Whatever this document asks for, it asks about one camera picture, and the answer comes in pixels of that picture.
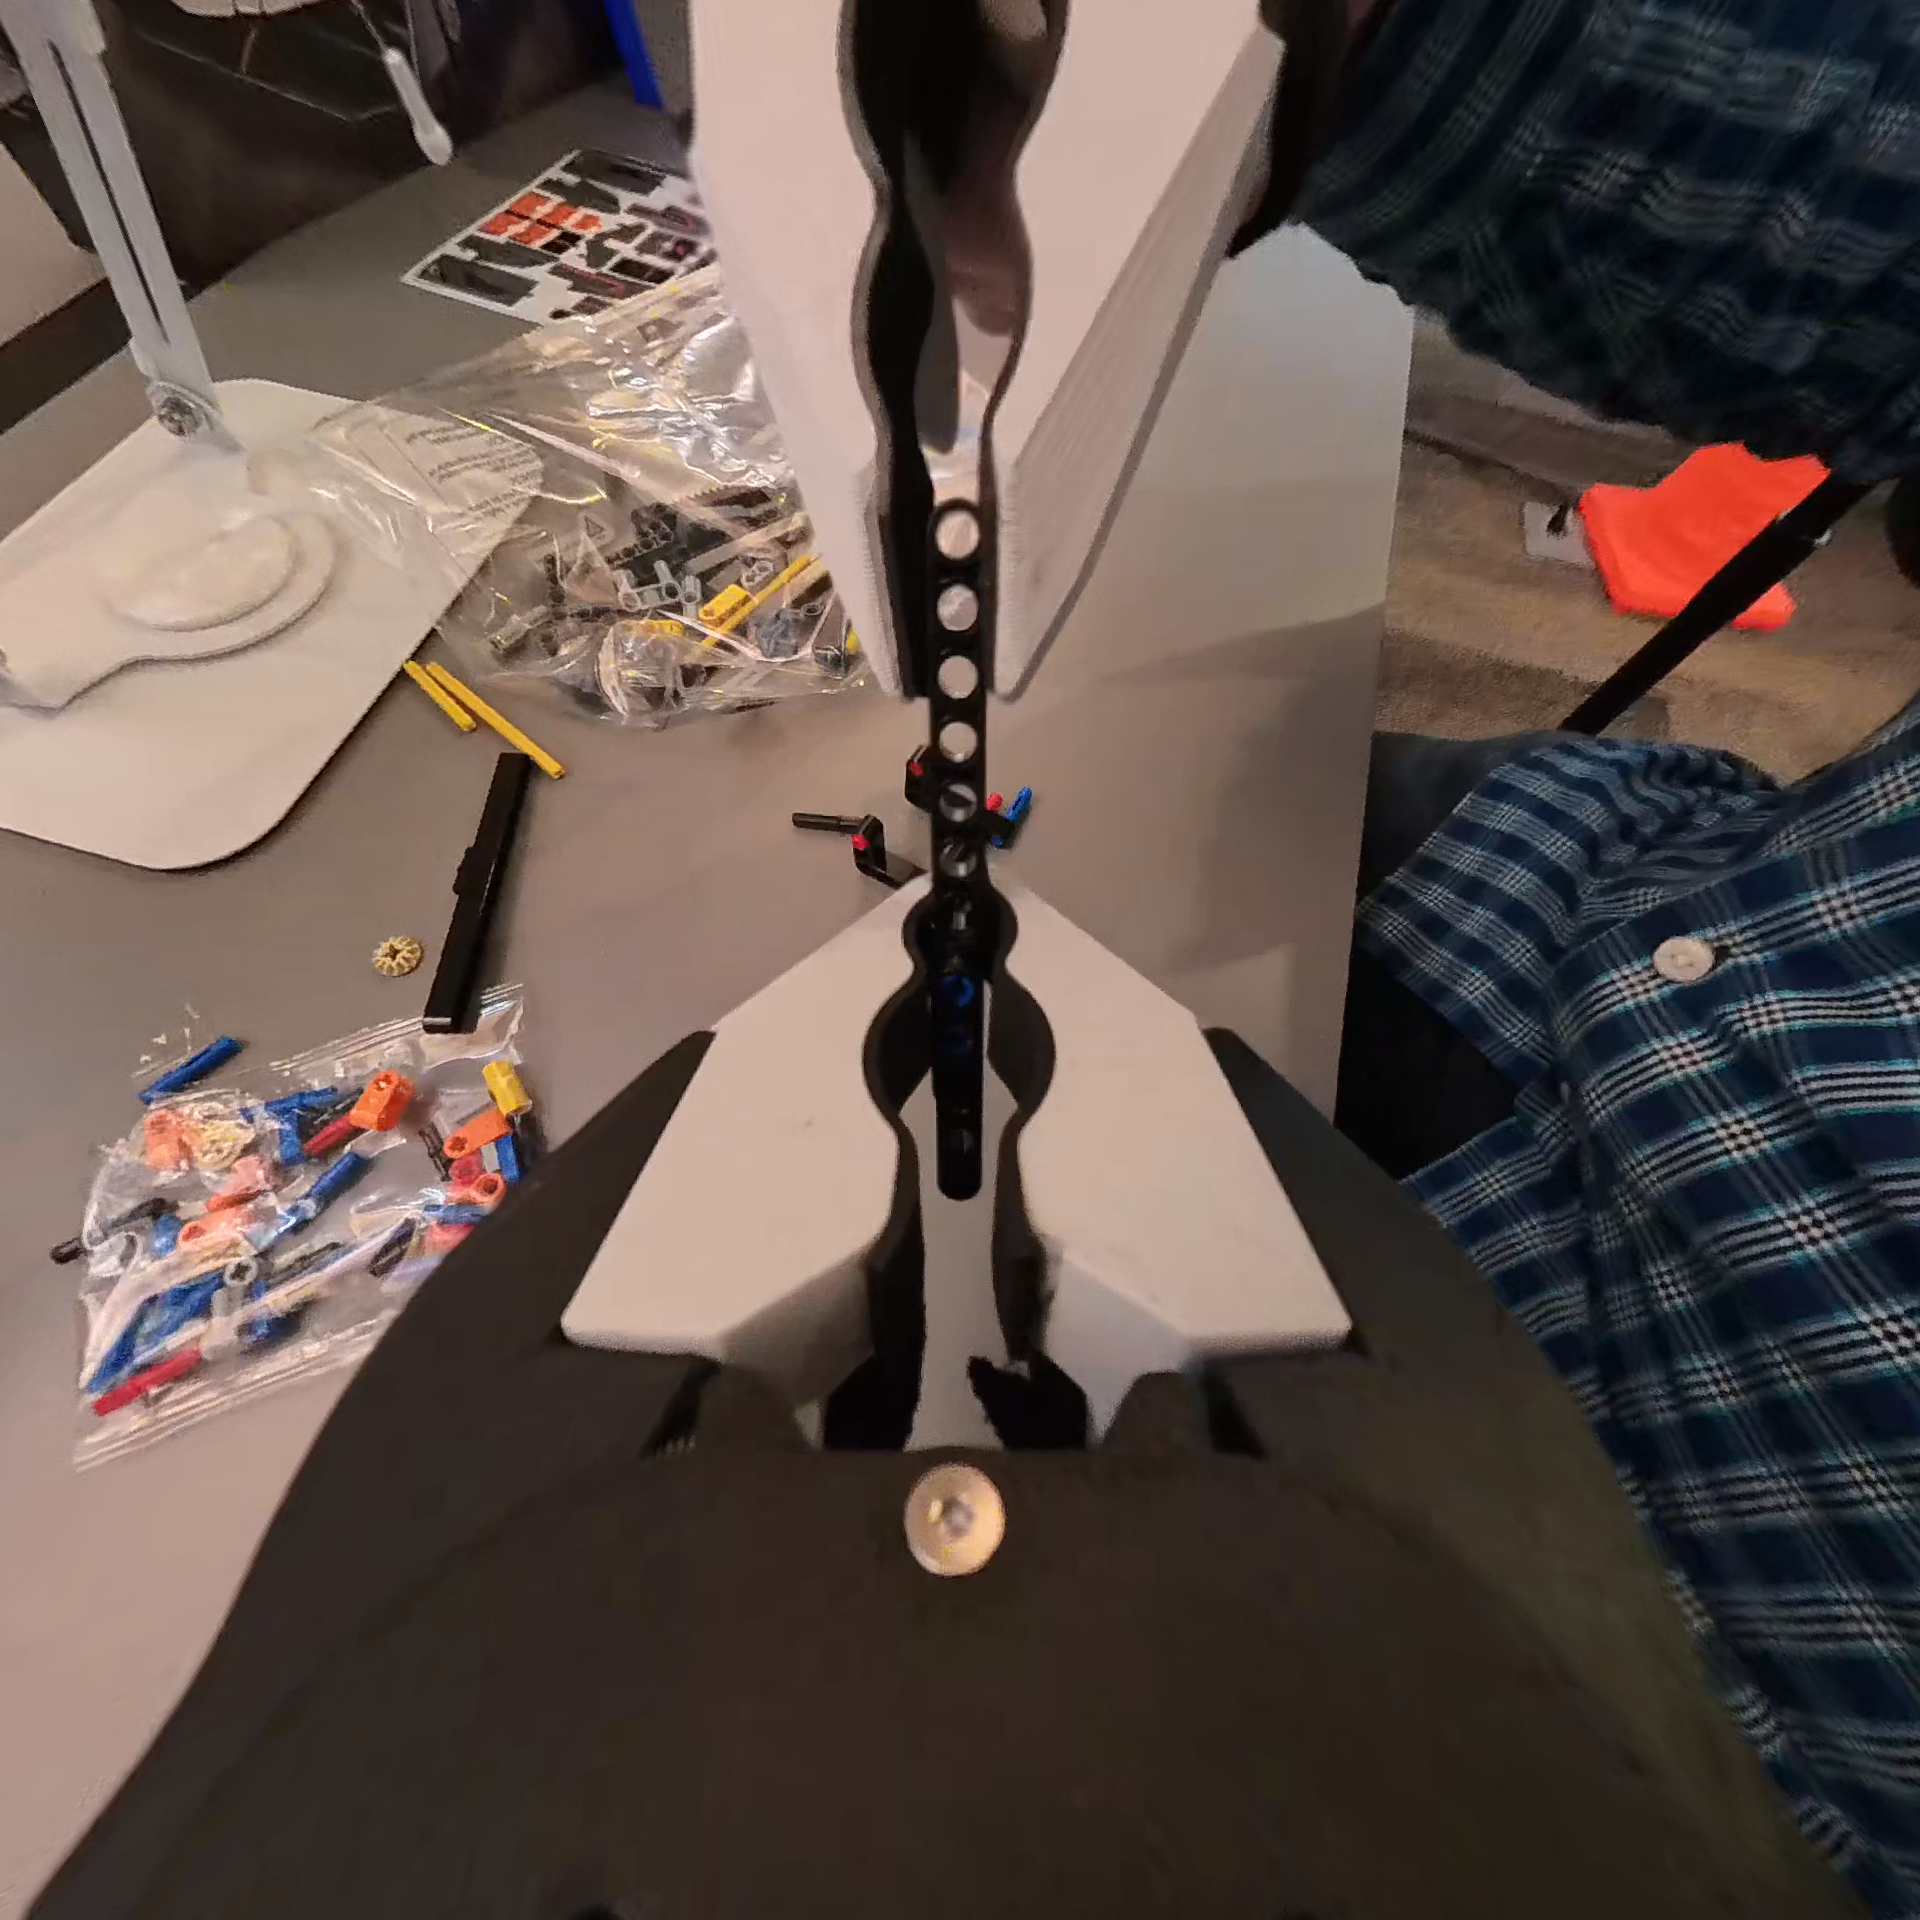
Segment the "blue lego pin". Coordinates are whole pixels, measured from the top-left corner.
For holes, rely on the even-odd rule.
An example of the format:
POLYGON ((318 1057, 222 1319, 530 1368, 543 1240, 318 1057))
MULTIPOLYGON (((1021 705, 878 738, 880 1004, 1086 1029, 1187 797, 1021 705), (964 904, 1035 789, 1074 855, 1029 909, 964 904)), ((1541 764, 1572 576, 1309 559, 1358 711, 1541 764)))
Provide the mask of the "blue lego pin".
POLYGON ((134 1097, 144 1109, 151 1109, 152 1103, 176 1097, 178 1092, 210 1078, 215 1071, 236 1061, 243 1049, 245 1042, 237 1038, 220 1036, 157 1069, 138 1088, 134 1097))

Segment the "dark cabinet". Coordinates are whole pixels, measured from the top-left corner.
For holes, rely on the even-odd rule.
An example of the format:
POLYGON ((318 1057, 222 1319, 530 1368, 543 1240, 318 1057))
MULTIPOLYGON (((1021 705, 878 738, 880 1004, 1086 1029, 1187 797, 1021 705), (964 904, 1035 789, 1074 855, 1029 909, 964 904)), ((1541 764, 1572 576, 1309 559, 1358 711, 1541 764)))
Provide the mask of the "dark cabinet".
POLYGON ((384 55, 454 145, 623 64, 589 2, 100 2, 106 61, 167 248, 204 287, 420 166, 384 55))

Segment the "lego sticker sheet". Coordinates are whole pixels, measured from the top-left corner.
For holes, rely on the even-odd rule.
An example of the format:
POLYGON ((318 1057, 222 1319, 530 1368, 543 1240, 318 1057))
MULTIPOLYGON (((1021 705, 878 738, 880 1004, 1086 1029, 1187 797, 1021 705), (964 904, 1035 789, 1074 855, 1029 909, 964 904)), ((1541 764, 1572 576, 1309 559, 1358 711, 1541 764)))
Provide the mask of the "lego sticker sheet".
POLYGON ((704 205, 678 166, 579 149, 439 241, 400 280, 539 326, 594 317, 712 260, 704 205))

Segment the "white stand with flat base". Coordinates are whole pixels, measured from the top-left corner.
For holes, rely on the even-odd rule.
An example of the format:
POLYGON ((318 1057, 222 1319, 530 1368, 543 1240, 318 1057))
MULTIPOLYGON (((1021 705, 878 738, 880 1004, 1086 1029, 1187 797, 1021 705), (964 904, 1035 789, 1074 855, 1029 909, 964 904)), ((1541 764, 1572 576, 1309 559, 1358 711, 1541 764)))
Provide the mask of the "white stand with flat base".
POLYGON ((476 437, 216 382, 160 236, 93 5, 5 5, 127 321, 149 418, 2 546, 2 828, 156 873, 268 834, 524 510, 476 437))

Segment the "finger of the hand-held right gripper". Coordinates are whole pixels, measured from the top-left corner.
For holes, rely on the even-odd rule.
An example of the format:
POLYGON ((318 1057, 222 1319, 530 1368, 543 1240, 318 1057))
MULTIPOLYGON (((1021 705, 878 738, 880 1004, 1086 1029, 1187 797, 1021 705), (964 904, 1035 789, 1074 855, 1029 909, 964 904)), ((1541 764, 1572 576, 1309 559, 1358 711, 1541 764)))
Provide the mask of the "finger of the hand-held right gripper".
POLYGON ((854 130, 847 5, 695 2, 688 58, 692 169, 727 295, 860 652, 904 701, 868 344, 880 191, 854 130))
POLYGON ((1263 153, 1259 5, 1068 5, 1013 196, 1024 321, 988 414, 992 688, 1024 695, 1084 589, 1263 153))

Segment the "black metal stand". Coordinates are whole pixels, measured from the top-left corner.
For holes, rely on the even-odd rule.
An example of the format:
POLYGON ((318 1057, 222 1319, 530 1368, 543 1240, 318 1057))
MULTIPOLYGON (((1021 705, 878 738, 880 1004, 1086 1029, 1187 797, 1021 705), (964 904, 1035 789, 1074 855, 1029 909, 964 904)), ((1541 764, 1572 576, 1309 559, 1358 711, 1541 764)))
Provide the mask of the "black metal stand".
POLYGON ((1605 732, 1724 630, 1778 630, 1792 615, 1789 576, 1824 546, 1870 492, 1872 484, 1851 481, 1828 470, 1827 481, 1754 536, 1744 550, 1701 585, 1679 615, 1664 620, 1630 658, 1597 684, 1560 719, 1560 729, 1579 735, 1605 732))

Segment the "bright orange object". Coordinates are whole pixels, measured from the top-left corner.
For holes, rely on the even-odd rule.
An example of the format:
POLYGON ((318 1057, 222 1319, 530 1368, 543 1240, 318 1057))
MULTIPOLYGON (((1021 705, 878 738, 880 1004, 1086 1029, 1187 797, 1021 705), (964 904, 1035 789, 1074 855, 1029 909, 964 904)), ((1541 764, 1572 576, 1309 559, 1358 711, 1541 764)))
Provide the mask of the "bright orange object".
POLYGON ((1827 479, 1820 458, 1770 462, 1739 442, 1716 442, 1690 452, 1652 487, 1589 487, 1576 514, 1611 608, 1671 620, 1827 479))

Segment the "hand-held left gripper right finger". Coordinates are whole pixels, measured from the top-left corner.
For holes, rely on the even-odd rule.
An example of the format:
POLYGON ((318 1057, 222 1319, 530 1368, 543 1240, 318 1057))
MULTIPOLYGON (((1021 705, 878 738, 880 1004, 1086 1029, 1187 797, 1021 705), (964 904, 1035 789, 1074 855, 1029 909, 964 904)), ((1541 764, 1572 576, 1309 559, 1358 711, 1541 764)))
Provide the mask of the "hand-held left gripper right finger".
POLYGON ((1320 1254, 1195 1014, 1021 885, 1000 904, 983 1144, 1005 1449, 1080 1449, 1151 1375, 1335 1352, 1320 1254))

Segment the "long yellow lego axle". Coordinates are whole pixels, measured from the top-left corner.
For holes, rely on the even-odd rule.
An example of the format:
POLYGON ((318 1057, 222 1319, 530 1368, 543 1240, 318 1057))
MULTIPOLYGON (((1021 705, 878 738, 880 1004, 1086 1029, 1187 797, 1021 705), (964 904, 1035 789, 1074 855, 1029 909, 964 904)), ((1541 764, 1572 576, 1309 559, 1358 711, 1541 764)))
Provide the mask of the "long yellow lego axle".
POLYGON ((554 752, 534 743, 533 735, 517 727, 503 711, 493 709, 472 688, 451 674, 443 662, 422 664, 476 714, 479 729, 492 732, 512 752, 526 757, 543 777, 555 781, 567 777, 567 765, 554 752))

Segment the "thin black lego beam blue pins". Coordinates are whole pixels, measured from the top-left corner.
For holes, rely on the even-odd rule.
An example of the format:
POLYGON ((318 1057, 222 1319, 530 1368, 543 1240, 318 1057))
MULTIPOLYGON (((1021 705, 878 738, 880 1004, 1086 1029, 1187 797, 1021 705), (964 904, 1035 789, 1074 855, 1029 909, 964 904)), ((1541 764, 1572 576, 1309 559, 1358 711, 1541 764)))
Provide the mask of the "thin black lego beam blue pins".
POLYGON ((935 1182, 976 1197, 983 1177, 988 1006, 998 909, 990 873, 990 530, 955 498, 928 522, 926 612, 912 630, 926 693, 920 794, 928 894, 910 917, 928 1016, 935 1182))

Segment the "clear bag of grey lego pieces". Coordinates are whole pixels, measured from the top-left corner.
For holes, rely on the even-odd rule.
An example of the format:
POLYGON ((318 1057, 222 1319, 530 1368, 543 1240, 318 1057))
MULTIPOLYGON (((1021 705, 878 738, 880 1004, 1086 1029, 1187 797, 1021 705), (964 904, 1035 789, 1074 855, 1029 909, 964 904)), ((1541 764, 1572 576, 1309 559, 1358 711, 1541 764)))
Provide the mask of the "clear bag of grey lego pieces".
POLYGON ((472 686, 666 729, 868 679, 716 266, 350 405, 299 472, 451 589, 472 686))

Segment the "clear bag of colourful lego pins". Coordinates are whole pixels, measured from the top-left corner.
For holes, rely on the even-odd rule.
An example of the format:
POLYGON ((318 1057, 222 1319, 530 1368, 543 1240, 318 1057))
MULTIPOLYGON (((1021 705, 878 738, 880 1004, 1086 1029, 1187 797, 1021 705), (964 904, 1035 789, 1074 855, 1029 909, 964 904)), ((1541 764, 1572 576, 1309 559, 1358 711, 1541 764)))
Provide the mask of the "clear bag of colourful lego pins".
POLYGON ((80 1471, 373 1351, 538 1162, 522 1024, 503 983, 471 1033, 391 1018, 141 1106, 52 1250, 80 1471))

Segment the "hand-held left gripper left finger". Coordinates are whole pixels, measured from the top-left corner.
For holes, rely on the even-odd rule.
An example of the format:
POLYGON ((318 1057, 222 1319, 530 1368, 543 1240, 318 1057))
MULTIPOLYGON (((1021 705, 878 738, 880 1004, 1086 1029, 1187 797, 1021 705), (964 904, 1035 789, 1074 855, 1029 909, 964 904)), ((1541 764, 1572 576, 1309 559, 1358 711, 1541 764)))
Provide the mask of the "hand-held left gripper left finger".
POLYGON ((570 1344, 695 1358, 819 1405, 832 1446, 901 1449, 920 1405, 928 1078, 912 879, 704 1031, 572 1294, 570 1344))

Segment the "person's right forearm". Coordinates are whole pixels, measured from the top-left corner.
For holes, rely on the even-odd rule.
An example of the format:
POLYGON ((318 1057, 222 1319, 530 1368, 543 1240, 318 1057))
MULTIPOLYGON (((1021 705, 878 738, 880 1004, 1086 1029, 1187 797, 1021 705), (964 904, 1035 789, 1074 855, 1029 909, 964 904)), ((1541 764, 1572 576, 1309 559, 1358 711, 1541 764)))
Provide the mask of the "person's right forearm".
POLYGON ((1916 470, 1918 5, 1376 5, 1291 215, 1590 416, 1916 470))

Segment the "blue plaid shirt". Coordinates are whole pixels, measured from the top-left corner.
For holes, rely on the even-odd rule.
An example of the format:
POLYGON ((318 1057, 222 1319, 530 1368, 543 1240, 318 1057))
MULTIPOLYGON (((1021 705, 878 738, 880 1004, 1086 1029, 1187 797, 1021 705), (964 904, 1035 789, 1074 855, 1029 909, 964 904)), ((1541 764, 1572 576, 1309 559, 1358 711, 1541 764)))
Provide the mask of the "blue plaid shirt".
POLYGON ((1403 1180, 1572 1393, 1734 1727, 1918 1893, 1916 703, 1550 973, 1547 1069, 1403 1180))

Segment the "long thick black lego beam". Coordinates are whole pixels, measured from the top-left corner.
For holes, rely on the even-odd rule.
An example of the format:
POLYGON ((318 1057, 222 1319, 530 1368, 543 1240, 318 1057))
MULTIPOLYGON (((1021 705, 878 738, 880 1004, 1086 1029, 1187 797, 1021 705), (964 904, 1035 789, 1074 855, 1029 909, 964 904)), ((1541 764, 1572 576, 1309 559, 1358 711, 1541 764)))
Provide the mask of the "long thick black lego beam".
POLYGON ((534 773, 533 757, 524 752, 495 757, 478 825, 452 878, 447 933, 422 1004, 420 1025, 429 1038, 476 1029, 492 930, 534 773))

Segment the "black lego crank assembly red pins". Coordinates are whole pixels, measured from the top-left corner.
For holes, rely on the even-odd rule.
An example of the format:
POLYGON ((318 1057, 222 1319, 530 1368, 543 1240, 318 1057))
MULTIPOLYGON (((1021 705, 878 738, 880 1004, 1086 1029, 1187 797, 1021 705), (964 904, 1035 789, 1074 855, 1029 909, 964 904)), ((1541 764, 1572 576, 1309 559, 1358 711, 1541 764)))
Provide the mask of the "black lego crank assembly red pins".
MULTIPOLYGON (((910 807, 920 812, 926 812, 928 805, 935 799, 935 781, 933 773, 928 770, 926 752, 919 752, 907 758, 903 767, 903 794, 910 807)), ((1016 838, 1021 836, 1024 825, 1030 817, 1032 799, 1035 790, 1029 784, 1020 785, 1010 797, 1003 797, 998 790, 992 790, 988 794, 984 820, 990 828, 990 847, 1010 850, 1016 845, 1016 838)), ((916 862, 890 850, 880 815, 860 815, 853 820, 850 828, 844 829, 844 834, 853 847, 854 871, 868 879, 876 879, 880 887, 896 892, 914 878, 923 876, 923 869, 916 862)))

